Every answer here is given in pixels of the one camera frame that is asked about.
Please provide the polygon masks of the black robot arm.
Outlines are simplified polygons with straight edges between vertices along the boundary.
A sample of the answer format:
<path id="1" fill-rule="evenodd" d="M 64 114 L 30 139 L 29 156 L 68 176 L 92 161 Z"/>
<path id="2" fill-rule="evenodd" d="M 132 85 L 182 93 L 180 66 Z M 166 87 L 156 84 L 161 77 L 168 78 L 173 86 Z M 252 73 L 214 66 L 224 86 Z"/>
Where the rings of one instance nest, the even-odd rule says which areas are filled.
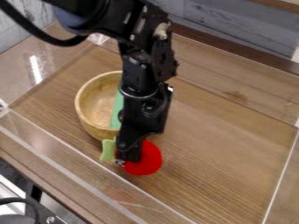
<path id="1" fill-rule="evenodd" d="M 42 0 L 53 7 L 61 26 L 80 36 L 101 33 L 117 42 L 122 61 L 118 92 L 116 161 L 141 160 L 145 138 L 164 132 L 177 74 L 172 22 L 146 0 Z"/>

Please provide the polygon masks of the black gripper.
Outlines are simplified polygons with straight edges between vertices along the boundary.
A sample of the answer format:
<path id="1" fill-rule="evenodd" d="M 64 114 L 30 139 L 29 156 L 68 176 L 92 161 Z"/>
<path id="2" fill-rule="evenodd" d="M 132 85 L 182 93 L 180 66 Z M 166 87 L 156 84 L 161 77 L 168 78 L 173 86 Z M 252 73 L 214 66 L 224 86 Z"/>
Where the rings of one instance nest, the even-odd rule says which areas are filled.
<path id="1" fill-rule="evenodd" d="M 172 102 L 173 88 L 161 84 L 146 99 L 124 97 L 121 126 L 116 135 L 116 164 L 141 160 L 142 141 L 148 135 L 161 134 Z"/>

